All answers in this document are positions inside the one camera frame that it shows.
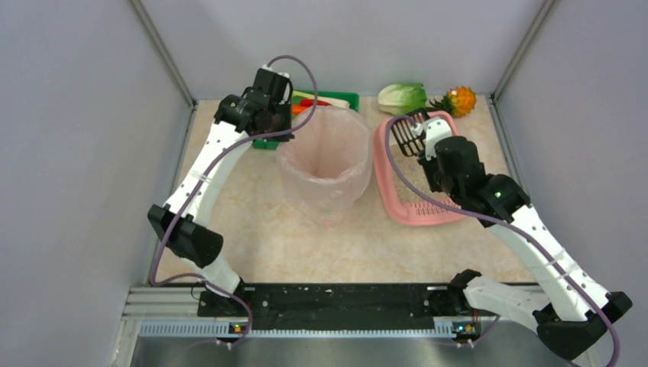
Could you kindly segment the black slotted litter scoop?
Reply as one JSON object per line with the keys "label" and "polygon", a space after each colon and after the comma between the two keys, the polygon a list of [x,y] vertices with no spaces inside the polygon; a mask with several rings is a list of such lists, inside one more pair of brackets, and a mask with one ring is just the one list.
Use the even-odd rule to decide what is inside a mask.
{"label": "black slotted litter scoop", "polygon": [[[408,112],[415,124],[423,124],[429,119],[429,115],[424,108],[415,109]],[[414,131],[415,126],[407,119],[399,119],[390,128],[397,146],[405,157],[416,157],[422,151],[425,151],[424,133],[418,134]]]}

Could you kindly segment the pink plastic trash bag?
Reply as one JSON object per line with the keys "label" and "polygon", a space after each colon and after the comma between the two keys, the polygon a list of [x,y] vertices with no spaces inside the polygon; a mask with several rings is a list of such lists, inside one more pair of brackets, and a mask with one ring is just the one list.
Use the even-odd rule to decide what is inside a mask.
{"label": "pink plastic trash bag", "polygon": [[293,117],[300,124],[277,149],[284,197],[311,221],[338,226],[369,185],[372,130],[358,112],[335,106],[306,109]]}

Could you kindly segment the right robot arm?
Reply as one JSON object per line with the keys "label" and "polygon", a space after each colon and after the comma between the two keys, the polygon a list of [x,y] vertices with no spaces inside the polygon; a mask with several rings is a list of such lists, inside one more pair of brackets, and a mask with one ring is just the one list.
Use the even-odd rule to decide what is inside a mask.
{"label": "right robot arm", "polygon": [[458,204],[456,213],[476,218],[524,264],[542,288],[532,294],[467,269],[450,282],[475,309],[506,317],[534,332],[558,357],[573,362],[605,334],[620,358],[613,327],[632,306],[622,291],[610,292],[590,278],[545,227],[530,197],[515,180],[488,174],[472,141],[463,136],[434,138],[417,155],[433,192]]}

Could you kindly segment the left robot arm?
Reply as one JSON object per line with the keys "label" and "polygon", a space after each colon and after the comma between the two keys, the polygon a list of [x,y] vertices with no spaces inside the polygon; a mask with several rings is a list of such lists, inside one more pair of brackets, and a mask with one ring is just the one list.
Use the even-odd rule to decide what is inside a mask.
{"label": "left robot arm", "polygon": [[290,127],[290,74],[263,66],[240,96],[226,96],[212,118],[207,138],[182,182],[148,220],[158,238],[190,263],[207,289],[223,297],[241,283],[222,252],[223,237],[208,228],[212,208],[251,136]]}

